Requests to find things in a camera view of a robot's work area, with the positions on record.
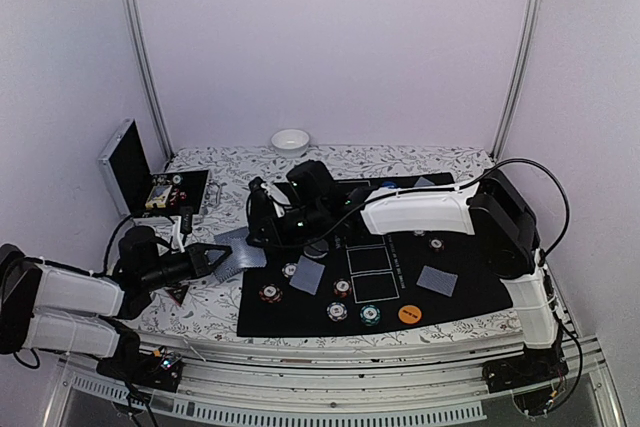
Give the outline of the clear dealer button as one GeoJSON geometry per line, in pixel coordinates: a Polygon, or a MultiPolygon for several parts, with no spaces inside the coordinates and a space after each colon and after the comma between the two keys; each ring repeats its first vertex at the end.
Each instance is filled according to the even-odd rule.
{"type": "Polygon", "coordinates": [[[319,260],[324,258],[329,253],[329,250],[328,242],[326,240],[320,240],[305,246],[303,253],[306,257],[312,260],[319,260]]]}

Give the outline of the green chip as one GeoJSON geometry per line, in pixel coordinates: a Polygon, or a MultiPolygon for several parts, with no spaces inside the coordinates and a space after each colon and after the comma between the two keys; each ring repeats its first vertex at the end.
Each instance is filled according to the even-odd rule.
{"type": "Polygon", "coordinates": [[[381,311],[375,305],[365,305],[360,310],[360,320],[365,326],[375,326],[381,320],[381,311]]]}

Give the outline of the orange big blind button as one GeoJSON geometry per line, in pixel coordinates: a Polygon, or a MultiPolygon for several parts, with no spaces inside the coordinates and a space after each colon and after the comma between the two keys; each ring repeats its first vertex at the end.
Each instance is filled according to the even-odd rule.
{"type": "Polygon", "coordinates": [[[398,319],[406,325],[415,325],[422,319],[422,311],[415,305],[404,305],[398,310],[398,319]]]}

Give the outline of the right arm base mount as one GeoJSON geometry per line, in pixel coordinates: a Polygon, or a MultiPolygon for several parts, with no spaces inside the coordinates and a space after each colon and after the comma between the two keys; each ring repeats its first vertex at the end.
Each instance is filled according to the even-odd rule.
{"type": "Polygon", "coordinates": [[[518,354],[486,361],[481,377],[490,393],[553,384],[559,393],[577,386],[586,355],[590,351],[578,342],[557,342],[548,349],[524,347],[518,354]]]}

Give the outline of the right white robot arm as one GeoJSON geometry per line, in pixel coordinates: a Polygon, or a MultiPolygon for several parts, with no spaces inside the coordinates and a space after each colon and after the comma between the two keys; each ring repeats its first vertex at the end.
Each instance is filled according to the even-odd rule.
{"type": "Polygon", "coordinates": [[[248,243],[270,273],[241,316],[245,336],[359,335],[513,308],[530,351],[517,374],[552,371],[558,334],[532,209],[496,168],[335,179],[306,161],[281,183],[249,184],[248,243]]]}

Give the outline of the white chip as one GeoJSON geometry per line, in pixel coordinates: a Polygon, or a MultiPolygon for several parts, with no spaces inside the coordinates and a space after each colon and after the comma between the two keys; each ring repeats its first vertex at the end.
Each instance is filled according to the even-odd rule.
{"type": "Polygon", "coordinates": [[[348,317],[348,309],[341,302],[332,302],[327,306],[326,314],[332,322],[340,322],[348,317]]]}
{"type": "Polygon", "coordinates": [[[291,278],[297,269],[297,265],[293,263],[286,264],[282,267],[281,272],[285,278],[291,278]]]}

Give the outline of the red chip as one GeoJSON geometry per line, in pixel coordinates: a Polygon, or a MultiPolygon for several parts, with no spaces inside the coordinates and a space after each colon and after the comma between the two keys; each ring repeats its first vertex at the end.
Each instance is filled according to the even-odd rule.
{"type": "Polygon", "coordinates": [[[429,247],[434,251],[434,252],[441,252],[444,250],[444,241],[440,238],[431,238],[429,240],[429,247]]]}
{"type": "Polygon", "coordinates": [[[282,300],[283,292],[276,285],[265,285],[259,292],[260,299],[266,303],[278,303],[282,300]]]}
{"type": "Polygon", "coordinates": [[[352,292],[351,283],[344,279],[339,279],[333,284],[333,292],[338,298],[346,298],[352,292]]]}

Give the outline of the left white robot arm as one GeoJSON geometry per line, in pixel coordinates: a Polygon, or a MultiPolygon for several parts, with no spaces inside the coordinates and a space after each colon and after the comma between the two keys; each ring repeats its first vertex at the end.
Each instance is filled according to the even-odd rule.
{"type": "Polygon", "coordinates": [[[136,319],[153,292],[212,274],[232,254],[225,245],[185,244],[184,215],[164,240],[147,225],[121,238],[115,263],[100,272],[29,257],[17,246],[1,247],[1,352],[23,349],[75,352],[108,358],[128,381],[148,373],[148,359],[131,344],[122,321],[136,319]]]}

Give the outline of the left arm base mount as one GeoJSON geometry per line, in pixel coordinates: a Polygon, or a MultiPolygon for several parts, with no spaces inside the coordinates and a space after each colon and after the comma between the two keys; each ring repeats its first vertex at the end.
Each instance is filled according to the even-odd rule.
{"type": "Polygon", "coordinates": [[[113,357],[99,360],[96,371],[127,385],[176,393],[183,368],[183,359],[175,352],[160,348],[152,353],[144,353],[134,348],[121,350],[113,357]]]}

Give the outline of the blue card deck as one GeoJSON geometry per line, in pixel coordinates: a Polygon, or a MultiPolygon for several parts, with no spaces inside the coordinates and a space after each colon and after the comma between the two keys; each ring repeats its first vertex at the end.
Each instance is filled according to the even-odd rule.
{"type": "Polygon", "coordinates": [[[214,236],[217,245],[229,246],[231,255],[216,269],[215,273],[221,277],[232,276],[250,268],[262,268],[267,264],[266,255],[259,247],[253,247],[246,241],[248,229],[237,228],[214,236]]]}

